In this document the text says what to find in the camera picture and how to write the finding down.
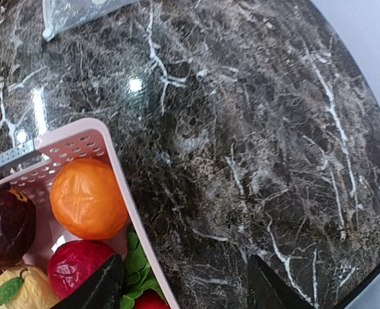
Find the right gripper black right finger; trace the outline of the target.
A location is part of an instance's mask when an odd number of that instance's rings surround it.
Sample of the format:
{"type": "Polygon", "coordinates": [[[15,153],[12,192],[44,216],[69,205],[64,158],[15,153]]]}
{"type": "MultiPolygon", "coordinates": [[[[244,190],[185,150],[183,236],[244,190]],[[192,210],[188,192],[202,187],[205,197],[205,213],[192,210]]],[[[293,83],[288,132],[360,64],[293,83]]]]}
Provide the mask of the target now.
{"type": "Polygon", "coordinates": [[[247,260],[247,307],[264,309],[313,309],[264,262],[252,255],[247,260]]]}

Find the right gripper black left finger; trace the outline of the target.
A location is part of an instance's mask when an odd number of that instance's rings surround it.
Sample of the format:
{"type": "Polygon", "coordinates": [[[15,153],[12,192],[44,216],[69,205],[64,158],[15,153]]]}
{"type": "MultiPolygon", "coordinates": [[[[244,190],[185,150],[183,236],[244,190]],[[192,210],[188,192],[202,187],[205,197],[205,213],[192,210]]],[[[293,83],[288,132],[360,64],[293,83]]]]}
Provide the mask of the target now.
{"type": "Polygon", "coordinates": [[[120,308],[123,280],[122,256],[114,254],[74,293],[54,305],[52,309],[120,308]]]}

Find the red toy pomegranate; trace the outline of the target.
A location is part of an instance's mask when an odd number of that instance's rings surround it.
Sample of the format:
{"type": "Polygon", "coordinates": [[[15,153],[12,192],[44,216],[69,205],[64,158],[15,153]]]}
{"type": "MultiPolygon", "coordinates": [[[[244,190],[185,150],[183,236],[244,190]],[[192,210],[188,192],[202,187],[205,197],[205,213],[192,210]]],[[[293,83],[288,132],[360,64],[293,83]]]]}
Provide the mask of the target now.
{"type": "Polygon", "coordinates": [[[48,263],[52,290],[65,299],[116,252],[99,241],[77,240],[61,245],[48,263]]]}

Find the red toy tomato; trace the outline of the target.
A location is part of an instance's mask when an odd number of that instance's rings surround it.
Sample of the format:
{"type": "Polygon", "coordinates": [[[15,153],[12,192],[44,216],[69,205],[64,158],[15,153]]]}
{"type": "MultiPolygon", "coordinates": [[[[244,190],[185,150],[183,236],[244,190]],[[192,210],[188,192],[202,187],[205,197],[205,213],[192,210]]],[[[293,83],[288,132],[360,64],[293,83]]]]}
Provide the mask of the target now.
{"type": "Polygon", "coordinates": [[[155,291],[148,290],[135,300],[133,309],[170,309],[170,307],[155,291]]]}

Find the yellow toy pear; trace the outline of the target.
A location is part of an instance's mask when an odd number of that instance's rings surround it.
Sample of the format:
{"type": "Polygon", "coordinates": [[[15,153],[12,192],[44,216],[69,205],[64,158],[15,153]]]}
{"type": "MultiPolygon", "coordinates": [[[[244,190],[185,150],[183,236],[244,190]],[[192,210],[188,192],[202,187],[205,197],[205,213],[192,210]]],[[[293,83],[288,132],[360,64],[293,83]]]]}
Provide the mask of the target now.
{"type": "Polygon", "coordinates": [[[59,301],[48,276],[35,266],[17,265],[0,275],[0,308],[51,308],[59,301]]]}

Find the dark purple toy onion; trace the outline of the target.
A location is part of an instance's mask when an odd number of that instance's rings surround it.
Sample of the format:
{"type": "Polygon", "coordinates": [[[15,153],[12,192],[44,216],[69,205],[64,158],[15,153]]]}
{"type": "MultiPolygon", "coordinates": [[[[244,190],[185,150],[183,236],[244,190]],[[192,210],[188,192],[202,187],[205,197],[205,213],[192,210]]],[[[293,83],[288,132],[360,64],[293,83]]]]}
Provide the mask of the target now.
{"type": "Polygon", "coordinates": [[[35,239],[36,207],[9,183],[0,187],[0,267],[17,264],[35,239]]]}

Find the clear zip top bag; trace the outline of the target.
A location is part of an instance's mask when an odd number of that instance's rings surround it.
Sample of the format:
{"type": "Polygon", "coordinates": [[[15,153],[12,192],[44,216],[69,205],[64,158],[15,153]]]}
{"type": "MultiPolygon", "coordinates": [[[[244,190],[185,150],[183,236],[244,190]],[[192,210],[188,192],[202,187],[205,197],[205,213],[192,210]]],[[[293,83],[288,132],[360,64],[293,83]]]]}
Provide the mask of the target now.
{"type": "Polygon", "coordinates": [[[98,19],[134,0],[43,0],[43,38],[52,40],[58,33],[98,19]]]}

